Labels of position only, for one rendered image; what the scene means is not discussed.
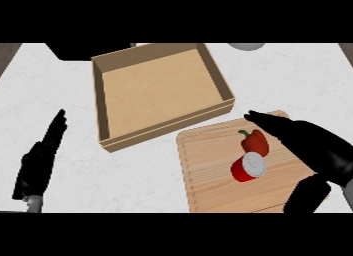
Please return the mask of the black appliance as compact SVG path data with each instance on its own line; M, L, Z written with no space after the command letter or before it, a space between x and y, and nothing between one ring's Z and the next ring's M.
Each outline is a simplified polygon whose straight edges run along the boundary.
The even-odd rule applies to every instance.
M89 61L92 57L129 49L135 43L47 43L62 61Z

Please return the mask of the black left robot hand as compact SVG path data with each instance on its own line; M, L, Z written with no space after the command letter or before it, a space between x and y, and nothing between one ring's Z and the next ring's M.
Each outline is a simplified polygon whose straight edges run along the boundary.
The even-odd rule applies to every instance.
M14 200L22 200L28 196L42 196L45 194L65 130L65 110L61 109L49 124L43 139L34 143L21 158L21 168L12 193Z

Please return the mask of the pale wooden cutting board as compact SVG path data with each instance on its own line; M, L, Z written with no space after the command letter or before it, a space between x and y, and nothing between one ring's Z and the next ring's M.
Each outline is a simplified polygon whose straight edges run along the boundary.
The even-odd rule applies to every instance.
M281 212L310 168L266 132L270 152L260 178L238 182L231 165L244 156L239 130L257 126L244 118L183 131L176 137L189 210L192 212Z

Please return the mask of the brown cardboard box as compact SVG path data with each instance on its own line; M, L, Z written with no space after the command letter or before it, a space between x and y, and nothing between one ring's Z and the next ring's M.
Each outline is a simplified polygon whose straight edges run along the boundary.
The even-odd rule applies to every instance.
M99 144L115 152L231 112L203 43L151 43L92 58Z

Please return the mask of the red bell pepper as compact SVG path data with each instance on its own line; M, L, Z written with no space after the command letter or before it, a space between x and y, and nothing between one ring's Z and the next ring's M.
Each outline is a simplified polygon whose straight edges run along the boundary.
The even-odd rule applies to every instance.
M265 157L269 153L269 144L263 133L254 129L251 133L245 130L238 131L245 136L241 146L245 152L256 152Z

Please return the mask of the grey round object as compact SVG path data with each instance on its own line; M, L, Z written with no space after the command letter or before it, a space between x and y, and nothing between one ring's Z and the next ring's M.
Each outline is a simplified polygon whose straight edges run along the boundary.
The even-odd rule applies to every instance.
M228 43L231 47L242 51L254 51L265 46L265 43Z

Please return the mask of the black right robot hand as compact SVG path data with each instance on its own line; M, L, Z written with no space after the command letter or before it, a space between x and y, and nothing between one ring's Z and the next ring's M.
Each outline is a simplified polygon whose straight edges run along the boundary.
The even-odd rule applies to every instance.
M315 172L296 185L285 213L313 213L331 192L328 183L346 189L353 181L353 145L316 124L253 110L244 115L270 134Z

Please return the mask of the red can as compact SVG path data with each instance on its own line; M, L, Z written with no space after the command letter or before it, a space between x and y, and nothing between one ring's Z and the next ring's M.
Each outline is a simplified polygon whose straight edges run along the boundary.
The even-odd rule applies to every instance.
M231 166L232 177L239 182L247 182L265 175L266 163L262 155L248 152Z

